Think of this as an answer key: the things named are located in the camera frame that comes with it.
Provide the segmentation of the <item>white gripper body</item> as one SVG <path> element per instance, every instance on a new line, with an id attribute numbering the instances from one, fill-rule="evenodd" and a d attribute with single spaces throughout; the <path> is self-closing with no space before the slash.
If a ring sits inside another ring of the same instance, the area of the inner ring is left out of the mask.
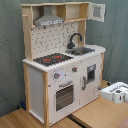
<path id="1" fill-rule="evenodd" d="M 100 96 L 115 104 L 128 103 L 128 84 L 116 82 L 100 91 Z"/>

